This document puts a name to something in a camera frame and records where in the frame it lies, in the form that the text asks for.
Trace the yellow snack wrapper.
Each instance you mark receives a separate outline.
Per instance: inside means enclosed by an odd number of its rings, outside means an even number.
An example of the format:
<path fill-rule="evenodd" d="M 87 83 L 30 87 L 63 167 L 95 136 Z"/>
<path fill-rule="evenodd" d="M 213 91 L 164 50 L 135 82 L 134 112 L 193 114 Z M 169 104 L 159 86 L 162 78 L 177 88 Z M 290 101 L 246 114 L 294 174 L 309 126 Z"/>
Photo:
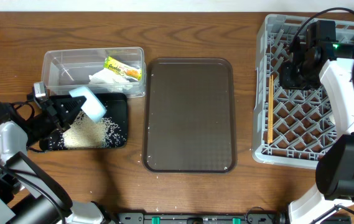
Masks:
<path fill-rule="evenodd" d="M 142 78 L 142 70 L 140 68 L 126 65 L 110 56 L 105 59 L 104 68 L 107 68 L 118 75 L 133 78 L 137 81 L 140 81 Z"/>

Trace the light blue bowl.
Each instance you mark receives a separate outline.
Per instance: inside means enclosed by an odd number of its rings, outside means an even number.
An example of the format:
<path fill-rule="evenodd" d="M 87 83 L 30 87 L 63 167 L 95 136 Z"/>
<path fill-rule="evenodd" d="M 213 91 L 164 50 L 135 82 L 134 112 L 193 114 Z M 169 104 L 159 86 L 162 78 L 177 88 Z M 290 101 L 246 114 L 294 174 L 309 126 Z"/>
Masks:
<path fill-rule="evenodd" d="M 73 98 L 84 96 L 86 101 L 82 106 L 83 112 L 94 122 L 99 123 L 106 113 L 106 108 L 95 94 L 87 87 L 81 86 L 69 91 Z"/>

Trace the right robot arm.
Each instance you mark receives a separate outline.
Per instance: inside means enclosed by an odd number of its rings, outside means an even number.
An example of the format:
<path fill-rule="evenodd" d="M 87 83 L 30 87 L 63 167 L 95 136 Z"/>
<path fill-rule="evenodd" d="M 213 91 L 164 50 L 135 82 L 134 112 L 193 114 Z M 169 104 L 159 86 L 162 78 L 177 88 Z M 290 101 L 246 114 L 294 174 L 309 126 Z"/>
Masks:
<path fill-rule="evenodd" d="M 290 90 L 324 87 L 337 140 L 318 161 L 315 185 L 277 214 L 275 223 L 321 223 L 354 205 L 354 44 L 339 43 L 335 22 L 327 20 L 309 24 L 305 40 L 293 38 L 293 59 L 281 65 L 279 82 Z"/>

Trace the white tissue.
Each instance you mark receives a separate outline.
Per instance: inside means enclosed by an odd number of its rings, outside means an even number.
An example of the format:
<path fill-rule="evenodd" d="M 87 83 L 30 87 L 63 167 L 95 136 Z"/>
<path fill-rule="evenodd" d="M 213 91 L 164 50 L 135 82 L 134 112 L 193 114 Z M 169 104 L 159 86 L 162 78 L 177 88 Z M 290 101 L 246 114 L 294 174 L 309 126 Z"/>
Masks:
<path fill-rule="evenodd" d="M 90 75 L 89 79 L 90 79 L 89 85 L 136 82 L 132 78 L 119 75 L 107 68 L 104 68 L 99 72 L 96 72 L 94 75 Z"/>

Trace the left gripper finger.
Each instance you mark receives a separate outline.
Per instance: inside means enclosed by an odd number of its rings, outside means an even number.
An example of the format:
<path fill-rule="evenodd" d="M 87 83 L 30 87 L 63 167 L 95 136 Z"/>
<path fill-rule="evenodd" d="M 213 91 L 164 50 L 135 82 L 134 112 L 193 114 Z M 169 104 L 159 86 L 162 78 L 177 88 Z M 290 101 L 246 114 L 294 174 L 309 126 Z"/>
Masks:
<path fill-rule="evenodd" d="M 73 110 L 73 111 L 62 111 L 60 114 L 60 125 L 62 127 L 63 131 L 67 131 L 70 129 L 70 126 L 73 124 L 73 122 L 76 120 L 79 114 L 82 114 L 83 110 Z"/>
<path fill-rule="evenodd" d="M 55 96 L 54 103 L 64 109 L 80 109 L 86 102 L 85 96 Z"/>

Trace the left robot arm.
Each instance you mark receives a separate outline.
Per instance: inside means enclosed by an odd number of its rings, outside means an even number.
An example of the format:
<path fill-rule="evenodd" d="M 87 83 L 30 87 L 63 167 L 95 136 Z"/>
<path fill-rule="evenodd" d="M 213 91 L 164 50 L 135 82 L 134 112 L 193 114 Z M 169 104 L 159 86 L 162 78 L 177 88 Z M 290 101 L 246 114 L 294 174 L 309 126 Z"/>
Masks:
<path fill-rule="evenodd" d="M 87 98 L 0 102 L 0 223 L 116 223 L 96 202 L 74 202 L 27 157 L 30 147 L 66 131 Z"/>

